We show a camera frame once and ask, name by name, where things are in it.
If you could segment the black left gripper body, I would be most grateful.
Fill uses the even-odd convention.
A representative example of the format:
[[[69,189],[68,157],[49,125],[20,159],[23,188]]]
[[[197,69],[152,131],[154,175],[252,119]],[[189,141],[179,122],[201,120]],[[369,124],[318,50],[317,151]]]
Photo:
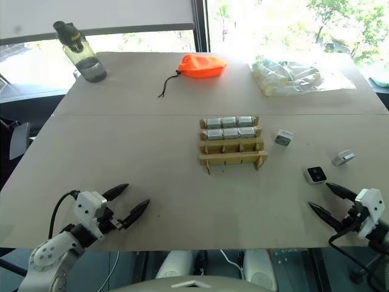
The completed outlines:
[[[107,235],[113,230],[121,230],[124,228],[123,221],[116,219],[114,212],[106,206],[97,216],[97,226],[103,235]]]

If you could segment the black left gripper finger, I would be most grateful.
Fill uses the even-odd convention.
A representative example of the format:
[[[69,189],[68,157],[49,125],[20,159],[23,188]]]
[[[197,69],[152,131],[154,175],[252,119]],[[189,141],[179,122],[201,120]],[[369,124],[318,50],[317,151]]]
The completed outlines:
[[[121,195],[129,186],[128,183],[117,185],[109,190],[107,190],[102,197],[105,198],[107,201],[112,201],[115,198],[117,198],[119,195]]]
[[[122,220],[122,228],[128,229],[134,222],[136,222],[139,217],[145,212],[149,203],[150,199],[147,199],[139,203],[136,207],[134,207],[130,211],[129,215],[124,220]]]

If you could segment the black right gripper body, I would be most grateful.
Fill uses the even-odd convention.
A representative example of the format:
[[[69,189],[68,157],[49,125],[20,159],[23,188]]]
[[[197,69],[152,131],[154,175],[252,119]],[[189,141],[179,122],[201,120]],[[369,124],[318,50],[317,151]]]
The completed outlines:
[[[355,202],[348,211],[346,217],[341,221],[338,233],[359,232],[362,223],[365,221],[365,207],[360,202]]]

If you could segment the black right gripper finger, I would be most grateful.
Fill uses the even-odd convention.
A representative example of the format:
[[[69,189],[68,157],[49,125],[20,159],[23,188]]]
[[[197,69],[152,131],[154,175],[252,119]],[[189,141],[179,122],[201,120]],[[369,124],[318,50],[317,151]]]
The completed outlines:
[[[308,201],[308,205],[322,221],[332,227],[336,232],[342,230],[341,222],[336,220],[326,209],[311,201]]]
[[[327,182],[326,186],[333,194],[335,194],[341,199],[346,199],[349,201],[354,201],[356,199],[357,194],[352,190],[347,189],[346,187],[340,186],[332,182]]]

